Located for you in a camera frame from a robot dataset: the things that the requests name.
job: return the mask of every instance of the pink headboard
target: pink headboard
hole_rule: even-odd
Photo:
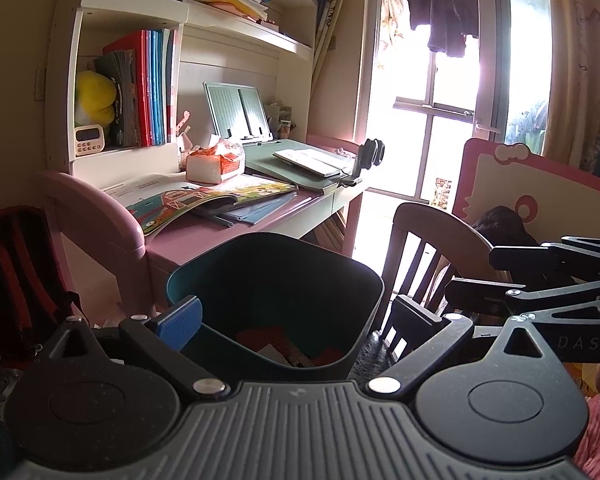
[[[524,144],[470,139],[452,212],[472,224],[498,205],[515,210],[540,243],[600,238],[600,178],[534,155]]]

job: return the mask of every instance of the bookshelf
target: bookshelf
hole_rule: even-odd
[[[176,30],[177,120],[189,110],[194,131],[209,128],[202,83],[237,82],[256,86],[265,102],[291,106],[292,137],[304,140],[315,14],[313,0],[271,0],[269,15],[280,26],[275,32],[189,0],[56,0],[46,68],[47,167],[100,189],[139,174],[177,171],[174,142],[80,157],[74,152],[75,73],[103,46],[141,28]]]

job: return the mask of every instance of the pink desk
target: pink desk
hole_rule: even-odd
[[[168,276],[177,267],[196,256],[249,232],[266,231],[300,238],[347,203],[361,196],[364,189],[363,184],[358,184],[353,188],[339,188],[326,196],[301,189],[291,202],[254,226],[236,223],[233,227],[226,228],[194,215],[177,218],[157,235],[150,235],[145,240],[156,305],[166,306],[164,286]],[[351,226],[348,237],[355,237],[353,222]]]
[[[317,142],[308,138],[308,143],[357,150],[350,142],[319,139]],[[155,305],[165,307],[164,285],[168,275],[211,248],[248,232],[268,231],[299,238],[347,204],[349,212],[342,252],[351,256],[365,184],[341,187],[329,195],[300,190],[291,202],[255,226],[238,223],[225,228],[192,215],[183,215],[146,239],[125,208],[90,184],[68,174],[46,170],[40,176],[40,189],[54,249],[67,285],[73,286],[73,280],[61,234],[116,277],[123,311],[131,316],[154,314]]]

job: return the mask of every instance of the stuffed toy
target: stuffed toy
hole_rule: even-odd
[[[113,102],[116,100],[116,86],[102,74],[85,70],[75,75],[76,126],[99,124],[109,126],[115,117]]]

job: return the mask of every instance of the dark green trash can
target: dark green trash can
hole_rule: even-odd
[[[347,377],[362,347],[384,285],[363,264],[274,233],[239,236],[191,260],[167,280],[175,304],[202,302],[202,326],[184,355],[235,386],[243,380],[336,381]],[[309,359],[325,348],[344,357],[295,368],[234,341],[242,330],[282,326]]]

